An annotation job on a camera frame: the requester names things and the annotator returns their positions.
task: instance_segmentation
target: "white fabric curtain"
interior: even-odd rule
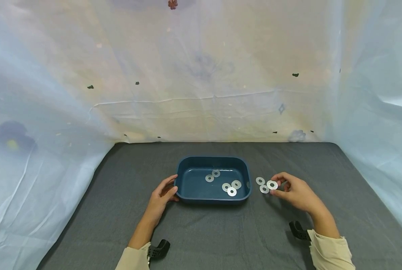
[[[0,269],[158,140],[337,143],[402,224],[402,0],[0,0]]]

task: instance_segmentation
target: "shirt cuff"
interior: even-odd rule
[[[317,270],[355,270],[351,251],[344,237],[339,239],[322,236],[308,230],[312,244],[310,251]]]
[[[150,245],[148,242],[140,249],[125,248],[115,270],[149,270],[147,254]]]

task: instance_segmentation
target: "gray tablecloth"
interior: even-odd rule
[[[117,144],[96,170],[87,193],[41,270],[113,270],[152,190],[186,156],[243,158],[255,187],[238,207],[170,203],[153,235],[171,242],[151,269],[314,269],[308,244],[289,232],[309,217],[262,194],[254,179],[288,171],[304,179],[335,216],[357,269],[402,270],[402,228],[345,154],[331,143]]]

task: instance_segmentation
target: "right hand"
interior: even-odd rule
[[[323,211],[326,208],[309,185],[300,178],[286,172],[281,172],[273,176],[271,180],[276,181],[279,186],[287,181],[284,185],[284,191],[271,190],[270,194],[288,201],[294,207],[306,211],[311,215]]]

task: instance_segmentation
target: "silver washer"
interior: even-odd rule
[[[237,190],[234,187],[230,187],[228,188],[227,193],[229,196],[234,197],[237,195]]]
[[[220,176],[220,171],[219,171],[219,170],[213,170],[213,171],[211,172],[211,174],[212,174],[214,177],[219,177],[219,176]]]
[[[211,183],[214,181],[214,176],[212,176],[211,174],[207,174],[207,176],[205,177],[205,181]]]
[[[261,186],[261,185],[265,184],[265,180],[262,177],[257,177],[256,183]]]
[[[232,181],[232,183],[230,183],[230,185],[232,185],[232,187],[235,188],[235,189],[240,189],[241,188],[241,182],[238,181],[238,180]]]
[[[259,187],[259,190],[260,190],[262,193],[264,193],[264,194],[267,194],[267,193],[270,192],[270,190],[268,189],[268,187],[267,187],[266,185],[261,185],[261,186]]]
[[[270,180],[267,181],[267,187],[271,190],[277,189],[279,187],[279,185],[277,184],[276,181]]]
[[[230,188],[230,184],[228,184],[228,183],[224,183],[223,185],[222,185],[222,189],[223,189],[223,191],[225,191],[225,192],[227,192],[227,190]]]

